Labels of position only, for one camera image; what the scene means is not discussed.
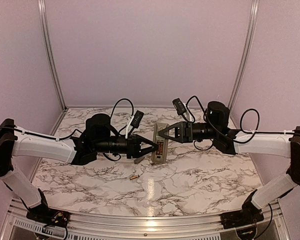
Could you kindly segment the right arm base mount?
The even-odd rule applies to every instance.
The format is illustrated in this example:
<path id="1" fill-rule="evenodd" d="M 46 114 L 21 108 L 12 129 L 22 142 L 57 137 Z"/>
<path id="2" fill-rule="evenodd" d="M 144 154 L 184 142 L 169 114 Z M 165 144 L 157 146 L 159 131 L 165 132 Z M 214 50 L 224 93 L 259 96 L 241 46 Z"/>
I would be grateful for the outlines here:
<path id="1" fill-rule="evenodd" d="M 265 219 L 260 211 L 251 213 L 249 210 L 243 209 L 222 213 L 220 218 L 224 229 L 253 225 Z"/>

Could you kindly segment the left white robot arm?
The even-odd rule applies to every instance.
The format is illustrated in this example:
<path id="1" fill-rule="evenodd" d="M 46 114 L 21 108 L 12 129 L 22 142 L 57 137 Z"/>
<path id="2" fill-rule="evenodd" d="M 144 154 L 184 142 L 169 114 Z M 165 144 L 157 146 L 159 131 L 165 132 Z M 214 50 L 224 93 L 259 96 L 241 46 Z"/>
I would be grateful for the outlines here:
<path id="1" fill-rule="evenodd" d="M 140 158 L 157 151 L 159 146 L 138 134 L 124 136 L 111 125 L 111 117 L 98 113 L 88 118 L 79 137 L 55 137 L 28 131 L 7 118 L 0 125 L 0 180 L 33 211 L 43 223 L 53 219 L 41 190 L 34 187 L 22 171 L 12 163 L 13 157 L 52 159 L 75 166 L 84 166 L 97 155 L 124 154 L 127 159 Z"/>

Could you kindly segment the grey remote control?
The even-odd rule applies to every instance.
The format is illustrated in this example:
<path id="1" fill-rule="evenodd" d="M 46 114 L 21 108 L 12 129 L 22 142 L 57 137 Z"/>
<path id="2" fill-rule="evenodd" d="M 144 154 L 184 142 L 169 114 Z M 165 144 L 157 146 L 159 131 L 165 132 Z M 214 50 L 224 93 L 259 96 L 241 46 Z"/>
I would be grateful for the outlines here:
<path id="1" fill-rule="evenodd" d="M 153 164 L 164 164 L 168 154 L 168 139 L 159 136 L 159 131 L 167 128 L 169 124 L 156 122 L 153 131 L 153 142 L 158 145 L 158 149 L 151 154 Z"/>

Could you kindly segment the grey battery cover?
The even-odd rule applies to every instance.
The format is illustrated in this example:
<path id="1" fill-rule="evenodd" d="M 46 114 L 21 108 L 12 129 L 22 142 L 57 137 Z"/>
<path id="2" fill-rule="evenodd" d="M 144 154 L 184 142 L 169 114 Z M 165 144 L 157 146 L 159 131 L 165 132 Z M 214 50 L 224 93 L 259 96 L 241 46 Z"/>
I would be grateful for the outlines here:
<path id="1" fill-rule="evenodd" d="M 139 158 L 136 158 L 133 162 L 134 162 L 134 164 L 139 164 L 139 163 L 142 162 L 144 159 L 145 159 L 145 157 L 144 157 L 144 156 L 141 156 L 141 157 L 139 157 Z"/>

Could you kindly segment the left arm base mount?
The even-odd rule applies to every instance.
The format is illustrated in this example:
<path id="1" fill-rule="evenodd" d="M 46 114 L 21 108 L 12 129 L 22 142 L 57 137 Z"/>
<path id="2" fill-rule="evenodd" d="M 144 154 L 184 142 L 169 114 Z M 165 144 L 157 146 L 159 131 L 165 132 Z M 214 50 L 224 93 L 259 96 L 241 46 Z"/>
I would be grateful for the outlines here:
<path id="1" fill-rule="evenodd" d="M 68 211 L 62 211 L 50 208 L 46 213 L 34 213 L 28 211 L 26 218 L 45 224 L 47 226 L 57 226 L 65 228 L 68 225 L 70 213 Z"/>

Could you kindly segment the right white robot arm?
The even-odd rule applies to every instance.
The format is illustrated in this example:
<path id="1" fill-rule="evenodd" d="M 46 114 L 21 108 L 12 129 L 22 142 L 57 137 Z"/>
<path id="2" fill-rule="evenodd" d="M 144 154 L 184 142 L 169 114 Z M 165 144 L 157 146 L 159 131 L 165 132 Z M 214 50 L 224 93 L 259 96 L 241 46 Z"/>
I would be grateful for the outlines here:
<path id="1" fill-rule="evenodd" d="M 300 126 L 291 131 L 262 132 L 231 129 L 230 110 L 219 101 L 211 101 L 203 111 L 204 122 L 181 121 L 158 132 L 162 138 L 178 143 L 211 140 L 223 154 L 264 154 L 290 160 L 285 173 L 252 192 L 242 204 L 237 219 L 248 224 L 270 202 L 300 186 Z"/>

